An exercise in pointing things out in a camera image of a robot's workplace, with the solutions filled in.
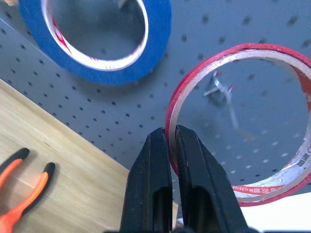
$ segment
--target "wooden surface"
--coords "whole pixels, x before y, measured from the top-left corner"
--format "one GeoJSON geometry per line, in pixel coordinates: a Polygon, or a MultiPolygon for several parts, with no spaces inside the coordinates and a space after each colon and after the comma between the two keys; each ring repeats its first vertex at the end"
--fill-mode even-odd
{"type": "MultiPolygon", "coordinates": [[[[0,215],[31,192],[46,163],[57,164],[46,196],[14,232],[118,229],[128,170],[3,81],[0,100],[0,163],[22,147],[31,150],[0,190],[0,215]]],[[[176,220],[177,205],[173,206],[176,220]]]]}
{"type": "Polygon", "coordinates": [[[18,0],[2,0],[3,2],[6,2],[9,6],[14,6],[18,4],[18,0]]]}

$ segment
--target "blue tape roll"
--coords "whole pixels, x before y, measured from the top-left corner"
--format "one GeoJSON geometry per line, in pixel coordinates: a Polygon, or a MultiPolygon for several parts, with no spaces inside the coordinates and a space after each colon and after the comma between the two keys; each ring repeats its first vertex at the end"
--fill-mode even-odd
{"type": "Polygon", "coordinates": [[[118,65],[115,61],[95,59],[76,51],[52,23],[55,21],[46,10],[48,1],[19,0],[21,15],[43,52],[60,67],[84,79],[104,84],[128,83],[150,73],[163,56],[171,33],[169,0],[137,0],[143,5],[142,12],[145,10],[148,18],[145,24],[148,35],[135,50],[136,54],[118,65]]]}

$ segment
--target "orange pliers handle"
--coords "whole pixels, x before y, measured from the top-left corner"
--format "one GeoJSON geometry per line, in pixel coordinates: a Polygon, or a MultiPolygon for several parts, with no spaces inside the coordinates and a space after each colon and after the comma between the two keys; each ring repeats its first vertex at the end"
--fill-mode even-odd
{"type": "MultiPolygon", "coordinates": [[[[29,150],[27,148],[22,148],[8,158],[2,165],[0,165],[0,189],[9,174],[23,162],[28,154],[29,150]]],[[[55,164],[48,163],[44,168],[38,184],[31,194],[11,211],[0,216],[0,233],[13,232],[15,223],[27,212],[29,212],[43,197],[51,182],[54,171],[55,164]]]]}

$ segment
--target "tape roll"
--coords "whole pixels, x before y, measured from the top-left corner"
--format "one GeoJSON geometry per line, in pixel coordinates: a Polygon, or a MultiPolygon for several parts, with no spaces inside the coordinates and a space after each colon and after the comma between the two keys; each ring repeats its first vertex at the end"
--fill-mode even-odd
{"type": "Polygon", "coordinates": [[[311,179],[311,60],[294,50],[268,44],[241,44],[223,51],[203,61],[184,77],[173,93],[165,122],[165,134],[171,152],[171,165],[175,173],[178,174],[172,154],[175,150],[177,117],[186,97],[213,70],[229,62],[249,58],[273,62],[297,77],[307,99],[309,120],[303,144],[281,171],[256,183],[232,186],[240,206],[255,206],[273,202],[303,187],[311,179]]]}
{"type": "Polygon", "coordinates": [[[171,33],[169,0],[136,0],[145,34],[134,52],[118,60],[100,60],[78,51],[59,31],[53,0],[20,0],[20,12],[39,47],[60,67],[90,81],[123,84],[150,73],[163,56],[171,33]]]}

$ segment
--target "gray pegboard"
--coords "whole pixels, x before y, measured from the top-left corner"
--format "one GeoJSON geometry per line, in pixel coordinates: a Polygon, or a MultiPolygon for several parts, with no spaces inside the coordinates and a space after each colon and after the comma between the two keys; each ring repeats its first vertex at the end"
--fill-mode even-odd
{"type": "MultiPolygon", "coordinates": [[[[38,49],[18,10],[1,4],[0,77],[130,168],[148,133],[164,126],[168,102],[180,80],[203,59],[244,42],[283,45],[311,56],[308,0],[172,0],[171,4],[172,33],[165,56],[152,74],[123,86],[90,83],[58,67],[38,49]]],[[[91,46],[90,51],[101,52],[100,38],[91,39],[98,47],[91,46]]],[[[116,48],[118,42],[109,41],[116,48]]],[[[256,139],[249,142],[237,134],[228,110],[202,98],[209,77],[187,98],[178,123],[198,133],[233,184],[271,176],[302,144],[307,106],[299,83],[262,61],[239,61],[220,71],[221,82],[233,85],[241,127],[256,139]]],[[[175,175],[173,188],[175,201],[180,202],[175,175]]],[[[311,183],[300,190],[310,191],[311,183]]]]}

